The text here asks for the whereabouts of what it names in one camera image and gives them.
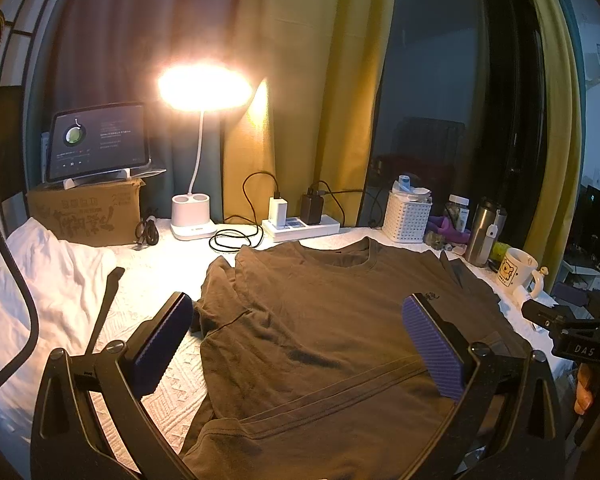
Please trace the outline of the person right hand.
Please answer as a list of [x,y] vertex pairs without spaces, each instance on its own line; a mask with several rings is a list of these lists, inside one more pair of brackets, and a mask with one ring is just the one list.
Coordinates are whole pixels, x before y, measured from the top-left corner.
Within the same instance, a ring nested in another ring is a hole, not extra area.
[[574,410],[583,416],[592,406],[596,394],[600,392],[600,367],[582,363],[577,374],[576,400]]

